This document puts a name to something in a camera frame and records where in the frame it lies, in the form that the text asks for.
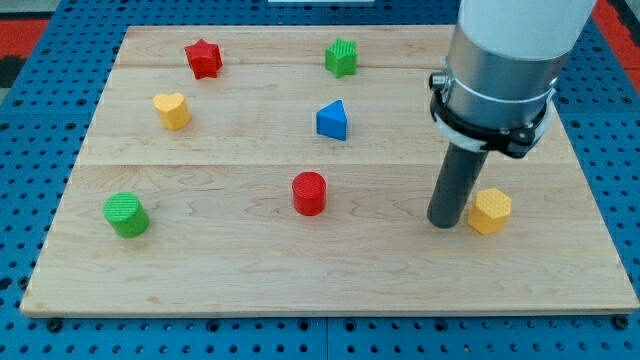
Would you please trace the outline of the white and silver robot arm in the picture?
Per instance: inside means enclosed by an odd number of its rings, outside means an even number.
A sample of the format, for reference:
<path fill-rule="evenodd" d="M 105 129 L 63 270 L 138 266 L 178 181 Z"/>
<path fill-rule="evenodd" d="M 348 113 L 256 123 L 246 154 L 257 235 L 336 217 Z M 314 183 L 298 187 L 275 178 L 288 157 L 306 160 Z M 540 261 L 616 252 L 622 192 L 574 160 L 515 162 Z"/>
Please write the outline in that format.
<path fill-rule="evenodd" d="M 431 115 L 469 152 L 524 157 L 543 136 L 561 69 L 595 0 L 462 0 Z"/>

